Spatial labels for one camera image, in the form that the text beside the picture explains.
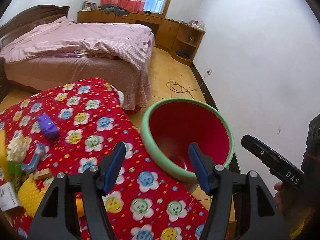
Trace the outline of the right hand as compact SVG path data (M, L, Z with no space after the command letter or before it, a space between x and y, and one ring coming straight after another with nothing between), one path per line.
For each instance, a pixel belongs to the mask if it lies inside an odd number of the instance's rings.
M291 239L319 239L319 187L293 189L283 182L274 185L276 201Z

